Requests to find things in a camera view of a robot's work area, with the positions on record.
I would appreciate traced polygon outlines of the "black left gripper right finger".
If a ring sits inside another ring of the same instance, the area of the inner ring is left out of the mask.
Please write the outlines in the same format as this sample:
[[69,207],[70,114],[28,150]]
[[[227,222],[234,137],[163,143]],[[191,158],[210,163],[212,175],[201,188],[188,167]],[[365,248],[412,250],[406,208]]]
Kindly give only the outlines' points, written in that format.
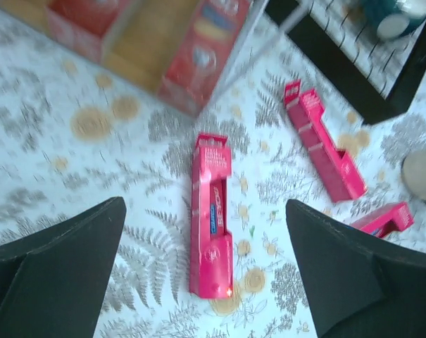
[[426,253],[296,199],[286,222],[319,337],[426,337]]

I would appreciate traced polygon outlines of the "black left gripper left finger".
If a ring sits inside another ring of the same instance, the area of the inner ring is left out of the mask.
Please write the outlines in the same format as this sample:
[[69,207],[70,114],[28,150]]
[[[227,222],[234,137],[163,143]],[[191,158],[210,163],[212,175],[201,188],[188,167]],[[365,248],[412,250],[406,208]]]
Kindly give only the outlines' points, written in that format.
[[126,205],[109,198],[0,246],[0,338],[93,337]]

